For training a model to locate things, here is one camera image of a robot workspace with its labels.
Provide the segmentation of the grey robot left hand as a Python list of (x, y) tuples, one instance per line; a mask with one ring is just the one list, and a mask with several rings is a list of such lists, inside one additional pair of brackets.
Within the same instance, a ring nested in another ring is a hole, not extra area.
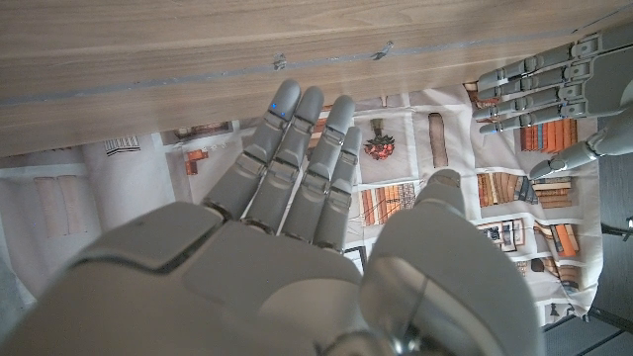
[(571, 170), (603, 156), (632, 151), (632, 25), (587, 35), (487, 72), (479, 77), (481, 100), (501, 98), (473, 113), (475, 120), (506, 116), (480, 127), (495, 134), (564, 119), (607, 118), (589, 138), (539, 162), (532, 179)]

